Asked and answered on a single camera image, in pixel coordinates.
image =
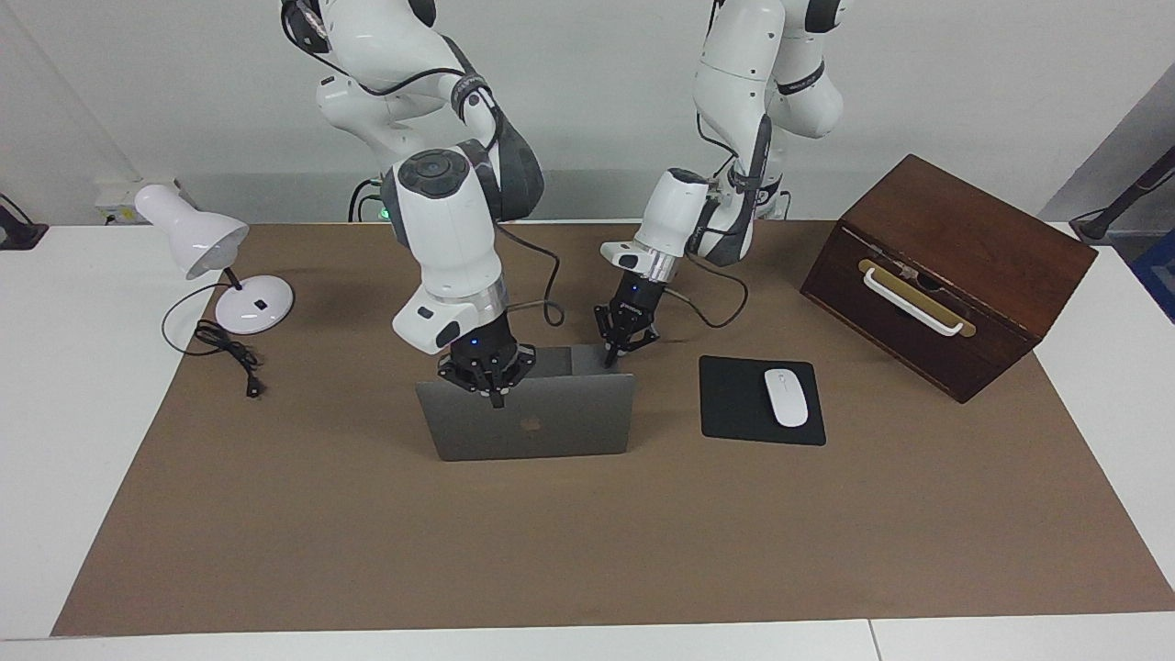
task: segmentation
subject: black pole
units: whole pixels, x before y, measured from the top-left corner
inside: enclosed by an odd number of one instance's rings
[[[236,289],[237,291],[243,289],[243,286],[241,286],[241,281],[236,278],[236,274],[233,272],[231,268],[226,268],[224,275],[228,276],[228,283],[231,284],[234,289]]]
[[[1106,236],[1106,231],[1109,230],[1109,225],[1113,224],[1120,215],[1126,213],[1126,209],[1130,208],[1130,205],[1134,204],[1134,202],[1137,202],[1140,197],[1154,190],[1156,186],[1162,183],[1163,180],[1173,173],[1175,173],[1175,147],[1171,147],[1169,151],[1155,161],[1155,164],[1150,166],[1150,169],[1143,173],[1137,181],[1119,195],[1117,198],[1114,200],[1110,205],[1106,207],[1106,210],[1096,217],[1070,223],[1073,230],[1076,231],[1077,236],[1081,236],[1082,238],[1092,241],[1103,238]]]

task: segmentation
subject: wall outlet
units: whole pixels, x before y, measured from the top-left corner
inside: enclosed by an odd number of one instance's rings
[[[94,208],[103,224],[149,224],[135,209],[135,195],[143,186],[157,183],[167,186],[180,195],[183,190],[174,178],[143,178],[142,181],[99,181]]]

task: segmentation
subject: lamp shade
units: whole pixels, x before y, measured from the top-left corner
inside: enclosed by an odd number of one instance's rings
[[[240,220],[196,210],[166,186],[145,186],[135,195],[135,208],[167,232],[172,256],[188,279],[233,265],[249,232],[249,225]]]

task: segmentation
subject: lamp base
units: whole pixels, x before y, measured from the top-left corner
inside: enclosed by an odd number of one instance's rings
[[[216,301],[216,323],[234,336],[255,336],[277,325],[294,306],[294,289],[274,275],[241,281]]]

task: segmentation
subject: mouse pad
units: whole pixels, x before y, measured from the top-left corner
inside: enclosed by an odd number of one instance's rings
[[[827,443],[812,364],[704,356],[698,362],[698,370],[704,436],[797,446]],[[763,377],[768,370],[791,370],[799,377],[808,407],[807,423],[800,427],[784,427],[776,421]]]

